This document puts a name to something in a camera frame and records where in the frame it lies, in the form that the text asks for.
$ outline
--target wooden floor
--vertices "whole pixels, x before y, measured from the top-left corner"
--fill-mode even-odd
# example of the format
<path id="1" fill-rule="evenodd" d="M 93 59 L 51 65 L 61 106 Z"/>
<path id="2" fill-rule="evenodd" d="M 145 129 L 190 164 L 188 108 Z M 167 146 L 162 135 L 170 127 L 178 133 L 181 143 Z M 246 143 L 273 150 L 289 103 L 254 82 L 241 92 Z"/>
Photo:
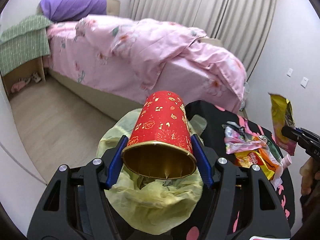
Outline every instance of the wooden floor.
<path id="1" fill-rule="evenodd" d="M 61 164 L 79 167 L 94 159 L 101 137 L 116 123 L 48 78 L 11 98 L 23 145 L 46 182 Z"/>

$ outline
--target bed frame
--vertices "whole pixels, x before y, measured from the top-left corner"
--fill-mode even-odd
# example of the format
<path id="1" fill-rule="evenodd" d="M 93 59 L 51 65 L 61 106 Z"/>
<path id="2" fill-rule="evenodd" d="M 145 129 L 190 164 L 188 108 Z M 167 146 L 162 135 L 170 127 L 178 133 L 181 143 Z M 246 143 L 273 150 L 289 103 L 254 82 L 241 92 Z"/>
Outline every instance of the bed frame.
<path id="1" fill-rule="evenodd" d="M 119 16 L 120 1 L 107 0 L 107 15 Z M 94 106 L 112 119 L 119 121 L 129 111 L 142 107 L 139 103 L 127 98 L 102 92 L 88 86 L 81 85 L 72 79 L 48 69 L 49 74 L 60 84 L 70 89 L 84 101 Z"/>

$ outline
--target purple cloth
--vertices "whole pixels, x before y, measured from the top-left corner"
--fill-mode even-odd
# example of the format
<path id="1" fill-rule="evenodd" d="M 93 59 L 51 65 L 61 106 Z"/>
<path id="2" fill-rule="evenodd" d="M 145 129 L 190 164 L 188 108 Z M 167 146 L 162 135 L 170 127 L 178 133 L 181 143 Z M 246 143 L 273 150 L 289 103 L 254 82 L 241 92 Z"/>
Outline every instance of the purple cloth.
<path id="1" fill-rule="evenodd" d="M 107 0 L 41 0 L 44 16 L 53 22 L 78 21 L 88 14 L 107 14 Z"/>

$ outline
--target blue gripper pad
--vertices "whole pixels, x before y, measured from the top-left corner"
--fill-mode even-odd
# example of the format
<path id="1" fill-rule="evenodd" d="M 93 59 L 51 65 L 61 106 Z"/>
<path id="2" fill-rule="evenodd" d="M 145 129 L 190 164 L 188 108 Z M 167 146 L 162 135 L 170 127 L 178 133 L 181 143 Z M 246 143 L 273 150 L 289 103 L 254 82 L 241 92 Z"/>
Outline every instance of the blue gripper pad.
<path id="1" fill-rule="evenodd" d="M 116 148 L 110 149 L 110 153 L 108 153 L 108 151 L 105 153 L 111 155 L 115 152 L 114 157 L 109 166 L 108 163 L 106 163 L 106 161 L 104 160 L 105 165 L 108 168 L 108 175 L 106 181 L 107 188 L 111 188 L 118 181 L 118 177 L 123 166 L 121 152 L 127 146 L 128 140 L 129 139 L 127 138 L 127 136 L 123 135 L 120 141 L 118 142 Z"/>
<path id="2" fill-rule="evenodd" d="M 208 161 L 206 154 L 202 149 L 202 146 L 201 146 L 202 143 L 197 135 L 191 136 L 191 143 L 192 143 L 193 155 L 197 160 L 197 166 L 198 166 L 198 170 L 200 172 L 202 181 L 204 182 L 204 184 L 208 186 L 208 188 L 211 188 L 213 186 L 212 175 L 214 174 L 213 169 L 214 169 L 215 160 L 213 160 L 213 163 L 210 163 Z"/>

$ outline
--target striped curtain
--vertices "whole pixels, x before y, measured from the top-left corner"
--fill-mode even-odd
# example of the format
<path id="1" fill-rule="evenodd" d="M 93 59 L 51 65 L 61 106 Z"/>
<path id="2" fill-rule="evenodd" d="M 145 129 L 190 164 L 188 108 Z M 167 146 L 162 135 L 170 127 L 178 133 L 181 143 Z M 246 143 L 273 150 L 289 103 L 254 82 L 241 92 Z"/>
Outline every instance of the striped curtain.
<path id="1" fill-rule="evenodd" d="M 133 20 L 172 21 L 191 27 L 200 3 L 201 0 L 132 0 L 129 17 Z"/>
<path id="2" fill-rule="evenodd" d="M 243 62 L 249 77 L 267 39 L 275 7 L 276 0 L 132 0 L 130 17 L 205 30 Z"/>

